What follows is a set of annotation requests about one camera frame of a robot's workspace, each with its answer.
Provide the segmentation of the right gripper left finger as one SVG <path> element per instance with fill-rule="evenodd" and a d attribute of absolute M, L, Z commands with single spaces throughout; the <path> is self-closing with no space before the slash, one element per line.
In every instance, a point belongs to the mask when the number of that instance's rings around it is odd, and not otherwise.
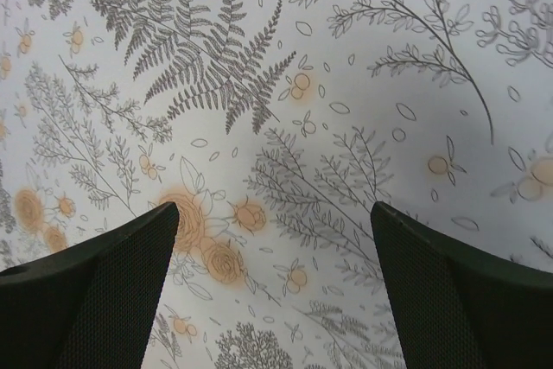
<path fill-rule="evenodd" d="M 175 243 L 166 202 L 1 273 L 3 368 L 138 368 Z"/>

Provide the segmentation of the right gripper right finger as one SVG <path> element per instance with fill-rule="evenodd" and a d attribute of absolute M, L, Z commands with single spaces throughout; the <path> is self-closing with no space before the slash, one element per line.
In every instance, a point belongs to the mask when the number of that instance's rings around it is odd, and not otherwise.
<path fill-rule="evenodd" d="M 377 202 L 373 238 L 409 368 L 550 368 L 552 275 Z"/>

